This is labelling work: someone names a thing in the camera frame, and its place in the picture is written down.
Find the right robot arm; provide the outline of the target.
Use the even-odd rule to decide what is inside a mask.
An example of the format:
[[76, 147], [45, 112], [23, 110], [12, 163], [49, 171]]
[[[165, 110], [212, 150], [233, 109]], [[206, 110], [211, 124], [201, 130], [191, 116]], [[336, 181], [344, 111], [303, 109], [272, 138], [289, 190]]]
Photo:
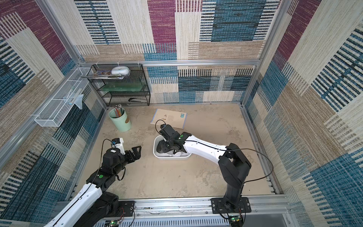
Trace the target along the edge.
[[190, 133], [176, 134], [165, 138], [159, 135], [154, 140], [154, 156], [162, 159], [185, 159], [194, 154], [217, 164], [227, 183], [223, 199], [216, 204], [222, 213], [246, 211], [242, 202], [242, 190], [251, 169], [251, 163], [239, 147], [233, 143], [228, 146], [203, 141]]

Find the white plastic storage box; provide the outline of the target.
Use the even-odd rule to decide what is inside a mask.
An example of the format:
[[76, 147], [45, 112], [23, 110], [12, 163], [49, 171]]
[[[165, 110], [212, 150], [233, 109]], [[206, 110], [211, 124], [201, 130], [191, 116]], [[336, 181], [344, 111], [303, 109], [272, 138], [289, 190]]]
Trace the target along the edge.
[[176, 154], [173, 154], [172, 151], [169, 151], [167, 153], [158, 153], [157, 146], [160, 141], [164, 141], [162, 135], [159, 135], [154, 139], [154, 146], [153, 146], [153, 154], [159, 160], [187, 160], [189, 157], [192, 156], [191, 153], [177, 152]]

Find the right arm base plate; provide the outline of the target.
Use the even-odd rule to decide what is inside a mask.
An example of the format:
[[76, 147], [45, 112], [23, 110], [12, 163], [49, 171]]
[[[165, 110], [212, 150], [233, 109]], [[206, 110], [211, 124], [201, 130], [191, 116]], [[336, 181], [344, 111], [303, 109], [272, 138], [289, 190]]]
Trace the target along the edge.
[[227, 202], [224, 198], [211, 198], [213, 214], [224, 213], [251, 213], [250, 201], [247, 197], [241, 197], [237, 204]]

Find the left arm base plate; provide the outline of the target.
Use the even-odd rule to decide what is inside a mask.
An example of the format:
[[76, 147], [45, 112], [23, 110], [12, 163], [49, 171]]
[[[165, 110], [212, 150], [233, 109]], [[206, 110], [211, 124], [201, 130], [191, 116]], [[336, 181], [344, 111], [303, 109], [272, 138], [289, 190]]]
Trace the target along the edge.
[[134, 207], [135, 201], [119, 201], [119, 206], [114, 214], [114, 217], [133, 217]]

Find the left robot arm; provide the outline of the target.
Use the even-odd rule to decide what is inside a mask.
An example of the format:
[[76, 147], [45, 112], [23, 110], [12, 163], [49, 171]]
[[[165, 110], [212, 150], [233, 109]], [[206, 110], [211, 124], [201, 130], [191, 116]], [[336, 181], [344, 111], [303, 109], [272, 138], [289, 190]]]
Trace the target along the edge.
[[121, 153], [119, 148], [109, 148], [103, 155], [101, 167], [86, 181], [71, 202], [55, 216], [47, 227], [92, 227], [108, 215], [119, 213], [119, 197], [108, 192], [119, 173], [141, 158], [141, 146]]

